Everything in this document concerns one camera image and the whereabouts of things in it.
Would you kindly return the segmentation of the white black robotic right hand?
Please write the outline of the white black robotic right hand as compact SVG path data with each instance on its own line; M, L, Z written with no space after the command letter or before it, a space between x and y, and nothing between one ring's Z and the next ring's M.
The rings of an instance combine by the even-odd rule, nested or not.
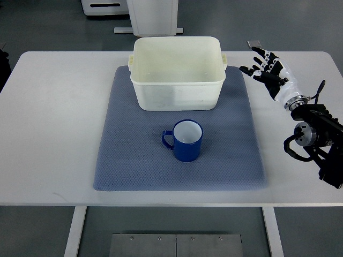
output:
M251 50L260 58L253 58L256 63L251 68L240 66L241 72L263 83L270 97L280 102L287 111L308 103L308 98L299 90L297 80L284 60L259 47L252 47Z

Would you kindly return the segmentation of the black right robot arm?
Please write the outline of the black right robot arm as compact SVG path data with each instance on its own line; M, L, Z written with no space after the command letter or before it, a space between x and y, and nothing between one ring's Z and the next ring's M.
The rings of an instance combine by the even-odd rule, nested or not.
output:
M321 82L313 97L296 96L286 102L292 119L299 123L293 135L284 141L284 151L292 158L314 161L319 166L319 179L340 189L342 187L342 125L318 103L325 86Z

